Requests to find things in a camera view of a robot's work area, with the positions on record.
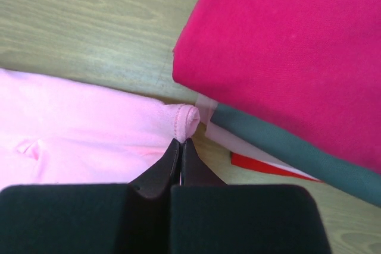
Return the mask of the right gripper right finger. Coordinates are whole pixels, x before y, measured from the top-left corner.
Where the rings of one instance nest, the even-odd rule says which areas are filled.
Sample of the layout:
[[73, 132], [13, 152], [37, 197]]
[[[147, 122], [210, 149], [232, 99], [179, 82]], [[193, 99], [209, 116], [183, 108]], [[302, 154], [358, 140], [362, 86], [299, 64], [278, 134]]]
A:
[[171, 188], [171, 253], [330, 253], [315, 200], [293, 184], [228, 185], [182, 147]]

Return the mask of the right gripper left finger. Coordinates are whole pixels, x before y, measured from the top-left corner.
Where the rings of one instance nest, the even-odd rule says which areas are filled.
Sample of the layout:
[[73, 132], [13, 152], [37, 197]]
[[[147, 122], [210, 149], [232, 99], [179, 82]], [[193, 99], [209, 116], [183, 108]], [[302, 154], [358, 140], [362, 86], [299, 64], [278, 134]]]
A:
[[130, 183], [7, 187], [2, 253], [167, 253], [181, 144]]

